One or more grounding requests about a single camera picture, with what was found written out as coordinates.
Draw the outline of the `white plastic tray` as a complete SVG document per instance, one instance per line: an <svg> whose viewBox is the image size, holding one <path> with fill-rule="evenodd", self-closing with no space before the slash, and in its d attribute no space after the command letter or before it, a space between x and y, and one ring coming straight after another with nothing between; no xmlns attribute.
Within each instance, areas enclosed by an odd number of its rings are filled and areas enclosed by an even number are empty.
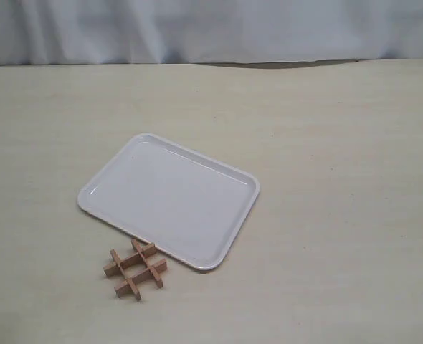
<svg viewBox="0 0 423 344"><path fill-rule="evenodd" d="M141 133L87 182L77 205L208 272L224 261L259 193L259 181L248 172Z"/></svg>

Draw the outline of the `white backdrop curtain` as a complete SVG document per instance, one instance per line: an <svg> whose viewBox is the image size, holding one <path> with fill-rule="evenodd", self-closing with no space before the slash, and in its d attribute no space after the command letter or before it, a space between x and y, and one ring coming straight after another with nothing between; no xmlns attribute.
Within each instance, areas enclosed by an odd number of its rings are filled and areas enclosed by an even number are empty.
<svg viewBox="0 0 423 344"><path fill-rule="evenodd" d="M0 1L0 65L423 58L423 1Z"/></svg>

